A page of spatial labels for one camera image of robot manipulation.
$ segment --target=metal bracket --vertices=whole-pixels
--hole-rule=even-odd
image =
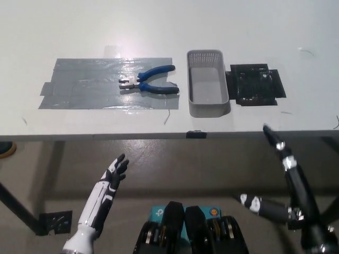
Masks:
[[[39,216],[39,223],[46,231],[37,235],[48,235],[51,230],[54,230],[54,234],[68,234],[72,225],[72,211],[42,213]]]

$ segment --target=pliers jaw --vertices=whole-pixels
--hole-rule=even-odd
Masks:
[[[137,77],[119,79],[120,89],[133,89],[139,87],[139,79]]]

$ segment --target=concrete floor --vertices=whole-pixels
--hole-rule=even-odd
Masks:
[[[287,142],[324,209],[339,193],[339,156],[317,138]],[[74,233],[95,182],[122,152],[130,159],[127,178],[96,254],[132,253],[151,206],[170,200],[219,205],[237,219],[250,253],[302,253],[298,232],[256,217],[230,198],[244,191],[288,202],[283,171],[263,138],[22,142],[12,157],[0,160],[0,181],[36,216],[73,210]],[[36,237],[3,204],[0,214],[2,254],[59,253],[69,237]]]

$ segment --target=white robotic hand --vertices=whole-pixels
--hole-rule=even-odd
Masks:
[[[123,161],[120,155],[106,169],[101,179],[95,184],[78,222],[78,230],[69,239],[61,254],[93,254],[93,242],[104,227],[104,222],[113,204],[120,181],[124,180],[129,160]]]

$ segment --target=pliers handle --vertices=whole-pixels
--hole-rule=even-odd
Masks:
[[[119,87],[121,89],[139,88],[142,92],[145,91],[153,94],[177,94],[179,93],[178,87],[151,86],[145,82],[154,75],[170,72],[173,70],[175,70],[174,65],[158,66],[146,72],[139,73],[136,78],[119,79],[119,83],[122,83],[119,85]]]
[[[148,80],[150,77],[152,77],[154,75],[170,72],[170,71],[173,71],[173,70],[175,70],[174,65],[164,65],[164,66],[155,67],[155,68],[148,70],[146,72],[140,72],[138,74],[138,82],[145,82],[146,80]]]

